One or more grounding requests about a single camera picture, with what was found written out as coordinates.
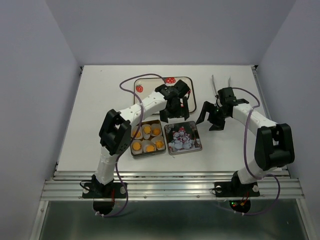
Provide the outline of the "gold tin lid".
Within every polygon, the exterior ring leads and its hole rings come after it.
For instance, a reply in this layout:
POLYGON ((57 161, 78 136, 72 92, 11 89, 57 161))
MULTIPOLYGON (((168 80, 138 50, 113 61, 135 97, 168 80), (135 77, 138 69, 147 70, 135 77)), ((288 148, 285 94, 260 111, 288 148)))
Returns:
POLYGON ((203 149, 195 121, 167 124, 164 126, 164 134, 168 153, 172 156, 203 149))

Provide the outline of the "swirl cookie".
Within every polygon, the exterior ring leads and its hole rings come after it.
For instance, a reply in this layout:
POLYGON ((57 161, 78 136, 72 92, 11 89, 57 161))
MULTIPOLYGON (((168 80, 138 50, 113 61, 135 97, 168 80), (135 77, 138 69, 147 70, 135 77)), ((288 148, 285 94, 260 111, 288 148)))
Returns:
POLYGON ((152 130, 152 134, 155 136, 159 136, 161 134, 161 129, 160 128, 154 128, 152 130))

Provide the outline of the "square cookie tin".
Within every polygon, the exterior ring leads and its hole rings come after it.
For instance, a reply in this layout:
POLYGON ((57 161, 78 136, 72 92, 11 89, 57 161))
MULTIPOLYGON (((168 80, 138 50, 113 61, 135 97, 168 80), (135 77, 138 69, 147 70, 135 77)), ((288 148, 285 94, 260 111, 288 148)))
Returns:
POLYGON ((138 130, 135 126, 131 132, 133 137, 137 132, 136 138, 130 145, 130 153, 134 159, 164 154, 166 152, 165 137, 162 130, 161 121, 144 121, 138 130))

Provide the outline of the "metal tongs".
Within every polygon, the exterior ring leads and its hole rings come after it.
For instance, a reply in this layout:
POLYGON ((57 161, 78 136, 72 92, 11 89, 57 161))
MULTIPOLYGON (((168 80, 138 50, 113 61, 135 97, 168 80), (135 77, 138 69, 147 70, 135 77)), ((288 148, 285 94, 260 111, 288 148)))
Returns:
POLYGON ((223 88, 229 88, 231 86, 231 77, 225 76, 223 78, 216 78, 214 75, 211 76, 211 83, 213 86, 214 96, 216 99, 219 98, 218 91, 223 88))

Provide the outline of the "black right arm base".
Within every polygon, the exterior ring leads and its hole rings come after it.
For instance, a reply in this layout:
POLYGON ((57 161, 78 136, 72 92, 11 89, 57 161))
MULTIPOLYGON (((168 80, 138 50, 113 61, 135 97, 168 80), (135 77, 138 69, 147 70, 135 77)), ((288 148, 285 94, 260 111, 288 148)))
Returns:
POLYGON ((258 183, 241 184, 232 181, 218 181, 214 183, 211 189, 217 198, 242 198, 242 197, 259 197, 260 191, 258 183))

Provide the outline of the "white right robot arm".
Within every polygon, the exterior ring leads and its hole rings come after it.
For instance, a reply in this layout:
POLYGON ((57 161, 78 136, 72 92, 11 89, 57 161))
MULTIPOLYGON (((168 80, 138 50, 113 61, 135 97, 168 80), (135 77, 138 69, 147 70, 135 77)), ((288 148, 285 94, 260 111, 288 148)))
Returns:
POLYGON ((243 147, 244 168, 235 172, 230 182, 231 192, 242 195, 252 184, 271 171, 291 164, 295 160, 292 129, 286 123, 276 123, 256 111, 260 105, 252 106, 248 100, 237 98, 233 87, 221 88, 216 102, 203 103, 197 124, 208 120, 210 131, 222 131, 227 118, 233 118, 244 125, 243 143, 247 144, 248 132, 255 136, 254 158, 247 159, 247 147, 243 147))

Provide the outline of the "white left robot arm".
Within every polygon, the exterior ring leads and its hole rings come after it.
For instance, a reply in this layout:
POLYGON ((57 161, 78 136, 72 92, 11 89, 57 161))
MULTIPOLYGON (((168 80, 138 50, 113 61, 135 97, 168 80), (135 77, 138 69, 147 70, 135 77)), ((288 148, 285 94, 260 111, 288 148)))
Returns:
POLYGON ((166 123, 169 119, 189 118, 189 91, 189 86, 182 80, 171 86, 162 84, 138 103, 120 111, 111 109, 107 112, 98 134, 100 160, 91 180, 95 193, 100 197, 111 193, 116 163, 134 139, 132 128, 140 126, 155 113, 159 113, 160 120, 166 123))

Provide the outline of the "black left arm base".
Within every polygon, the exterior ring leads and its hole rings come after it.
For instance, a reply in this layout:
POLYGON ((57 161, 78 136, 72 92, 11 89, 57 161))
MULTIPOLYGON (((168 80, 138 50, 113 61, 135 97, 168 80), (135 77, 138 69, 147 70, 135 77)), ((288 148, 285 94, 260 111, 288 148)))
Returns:
POLYGON ((84 199, 125 199, 126 190, 120 182, 112 182, 106 186, 97 186, 90 181, 81 181, 82 198, 84 199))

